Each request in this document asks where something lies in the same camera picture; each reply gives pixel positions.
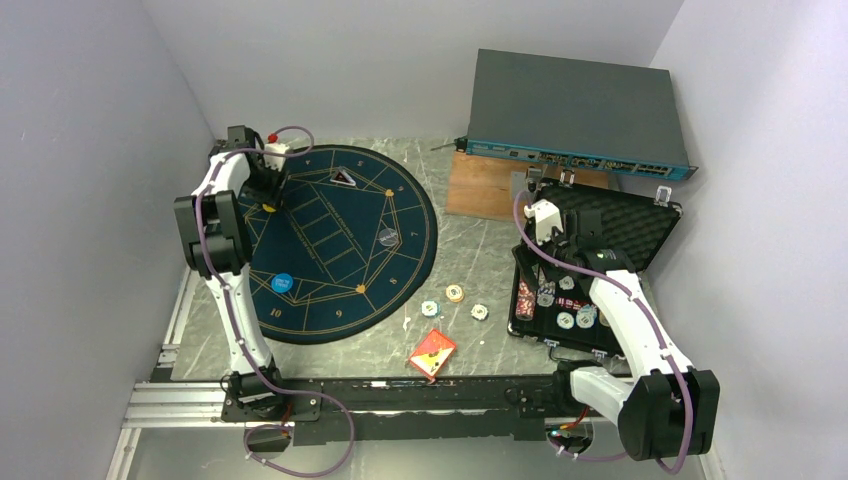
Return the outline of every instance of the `wooden block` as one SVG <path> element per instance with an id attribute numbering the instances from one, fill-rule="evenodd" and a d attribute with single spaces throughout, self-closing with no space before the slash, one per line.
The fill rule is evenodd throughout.
<path id="1" fill-rule="evenodd" d="M 544 169 L 544 165 L 520 160 L 454 153 L 445 212 L 488 220 L 512 221 L 512 198 L 509 191 L 512 172 L 523 173 L 532 166 Z M 548 176 L 559 177 L 561 171 L 560 167 L 550 167 Z M 583 185 L 609 188 L 609 178 L 605 172 L 576 170 L 574 181 Z"/>

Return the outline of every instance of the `round poker mat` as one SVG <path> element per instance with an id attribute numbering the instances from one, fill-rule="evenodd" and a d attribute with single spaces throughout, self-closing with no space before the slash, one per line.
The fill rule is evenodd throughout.
<path id="1" fill-rule="evenodd" d="M 286 169 L 279 211 L 239 199 L 262 333 L 316 344 L 373 326 L 433 267 L 438 228 L 424 188 L 394 160 L 344 145 L 316 146 Z"/>

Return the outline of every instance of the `blue disc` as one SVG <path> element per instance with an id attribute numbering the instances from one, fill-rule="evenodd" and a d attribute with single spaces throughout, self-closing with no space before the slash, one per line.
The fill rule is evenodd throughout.
<path id="1" fill-rule="evenodd" d="M 286 293 L 294 285 L 294 279 L 288 273 L 280 273 L 271 280 L 271 288 L 277 293 Z"/>

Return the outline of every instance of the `gray marble tabletop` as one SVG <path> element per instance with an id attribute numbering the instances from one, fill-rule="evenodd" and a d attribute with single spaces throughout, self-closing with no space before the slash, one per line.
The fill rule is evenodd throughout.
<path id="1" fill-rule="evenodd" d="M 370 329 L 321 345 L 290 345 L 268 340 L 277 366 L 286 378 L 421 376 L 407 359 L 432 328 L 457 344 L 457 351 L 439 375 L 521 375 L 551 373 L 555 364 L 548 348 L 506 332 L 514 262 L 510 249 L 518 243 L 512 222 L 482 220 L 444 213 L 453 149 L 431 152 L 447 138 L 319 139 L 318 144 L 370 148 L 404 166 L 430 196 L 439 225 L 432 273 L 412 298 Z M 460 303 L 446 301 L 445 288 L 465 290 Z M 224 329 L 205 283 L 196 285 L 188 320 L 174 366 L 174 380 L 219 379 L 227 372 Z M 421 302 L 441 300 L 441 315 L 425 318 Z M 489 308 L 489 318 L 471 318 L 471 306 Z M 557 357 L 582 359 L 590 354 L 559 348 Z M 608 359 L 609 368 L 626 364 Z"/>

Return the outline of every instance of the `white wall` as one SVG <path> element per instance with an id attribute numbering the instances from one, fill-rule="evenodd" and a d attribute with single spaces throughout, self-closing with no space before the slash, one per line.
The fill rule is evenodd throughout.
<path id="1" fill-rule="evenodd" d="M 838 0 L 689 1 L 652 62 L 701 170 L 674 185 L 686 213 L 649 273 L 670 334 L 721 382 L 730 479 L 848 471 L 846 32 Z"/>
<path id="2" fill-rule="evenodd" d="M 647 65 L 682 0 L 144 0 L 213 132 L 466 133 L 478 48 Z"/>
<path id="3" fill-rule="evenodd" d="M 0 2 L 4 480 L 106 474 L 211 142 L 140 2 Z"/>

